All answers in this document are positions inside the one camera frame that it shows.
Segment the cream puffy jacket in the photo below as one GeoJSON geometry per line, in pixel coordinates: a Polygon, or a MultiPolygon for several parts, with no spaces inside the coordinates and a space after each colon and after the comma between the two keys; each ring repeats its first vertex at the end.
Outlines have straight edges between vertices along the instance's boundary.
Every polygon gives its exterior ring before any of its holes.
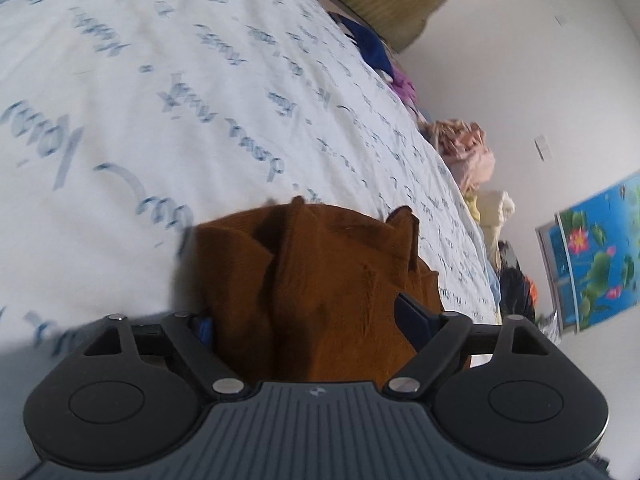
{"type": "Polygon", "coordinates": [[[514,201],[508,192],[496,190],[466,193],[463,198],[483,233],[488,262],[499,272],[502,267],[500,235],[503,226],[514,215],[514,201]]]}

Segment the lotus flower wall poster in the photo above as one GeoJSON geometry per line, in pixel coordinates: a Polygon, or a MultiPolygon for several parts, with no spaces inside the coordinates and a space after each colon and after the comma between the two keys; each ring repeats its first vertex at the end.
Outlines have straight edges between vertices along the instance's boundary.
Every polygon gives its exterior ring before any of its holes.
{"type": "Polygon", "coordinates": [[[560,330],[582,332],[639,304],[639,175],[537,229],[560,330]]]}

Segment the dark blue garment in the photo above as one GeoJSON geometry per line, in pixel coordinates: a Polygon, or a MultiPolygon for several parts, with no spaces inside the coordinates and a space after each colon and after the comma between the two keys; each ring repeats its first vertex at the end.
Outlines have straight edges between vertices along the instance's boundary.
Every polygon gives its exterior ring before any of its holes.
{"type": "Polygon", "coordinates": [[[393,65],[388,58],[384,44],[372,29],[346,18],[343,14],[330,12],[330,17],[347,29],[349,35],[355,40],[364,62],[374,70],[379,70],[393,78],[393,65]]]}

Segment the brown knit sweater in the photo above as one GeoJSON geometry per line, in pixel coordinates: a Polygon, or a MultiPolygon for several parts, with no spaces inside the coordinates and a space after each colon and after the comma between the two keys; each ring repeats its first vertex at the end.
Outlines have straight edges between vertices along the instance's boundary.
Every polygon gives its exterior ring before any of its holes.
{"type": "Polygon", "coordinates": [[[414,353],[394,320],[397,296],[444,308],[419,234],[405,206],[378,220],[301,198],[200,224],[205,347],[249,384],[383,385],[414,353]]]}

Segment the pink crumpled garment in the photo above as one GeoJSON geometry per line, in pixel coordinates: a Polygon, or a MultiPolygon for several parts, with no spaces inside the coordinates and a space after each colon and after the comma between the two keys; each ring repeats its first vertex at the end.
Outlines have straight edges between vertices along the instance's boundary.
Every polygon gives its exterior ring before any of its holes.
{"type": "Polygon", "coordinates": [[[476,192],[495,171],[495,154],[476,122],[443,120],[426,125],[427,139],[448,167],[462,194],[476,192]]]}

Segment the white wall switch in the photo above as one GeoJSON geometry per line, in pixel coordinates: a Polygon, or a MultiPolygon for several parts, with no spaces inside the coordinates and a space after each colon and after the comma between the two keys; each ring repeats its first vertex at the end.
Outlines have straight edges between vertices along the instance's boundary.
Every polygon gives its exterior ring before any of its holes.
{"type": "Polygon", "coordinates": [[[545,136],[536,136],[536,138],[534,139],[534,144],[538,156],[543,162],[548,162],[548,160],[552,159],[550,146],[545,136]]]}

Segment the purple garment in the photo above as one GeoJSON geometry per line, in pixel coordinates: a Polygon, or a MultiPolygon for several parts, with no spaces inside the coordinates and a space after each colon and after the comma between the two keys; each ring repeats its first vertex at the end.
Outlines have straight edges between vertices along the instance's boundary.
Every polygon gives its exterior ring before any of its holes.
{"type": "Polygon", "coordinates": [[[418,92],[410,77],[396,64],[392,65],[393,75],[390,88],[405,105],[418,108],[418,92]]]}

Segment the dark clothes pile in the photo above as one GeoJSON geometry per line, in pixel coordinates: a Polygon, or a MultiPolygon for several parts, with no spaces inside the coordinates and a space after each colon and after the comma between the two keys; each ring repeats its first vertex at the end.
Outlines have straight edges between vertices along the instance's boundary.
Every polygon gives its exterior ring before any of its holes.
{"type": "Polygon", "coordinates": [[[513,247],[506,240],[498,243],[500,269],[500,311],[505,318],[521,315],[530,322],[536,321],[537,289],[535,284],[522,272],[513,247]]]}

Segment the white quilt with blue script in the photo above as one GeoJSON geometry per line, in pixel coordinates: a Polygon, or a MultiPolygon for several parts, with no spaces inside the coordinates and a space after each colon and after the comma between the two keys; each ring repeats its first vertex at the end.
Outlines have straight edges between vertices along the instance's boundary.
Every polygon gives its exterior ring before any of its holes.
{"type": "Polygon", "coordinates": [[[445,308],[495,322],[456,182],[317,0],[1,0],[2,477],[82,326],[192,307],[194,226],[295,196],[409,206],[445,308]]]}

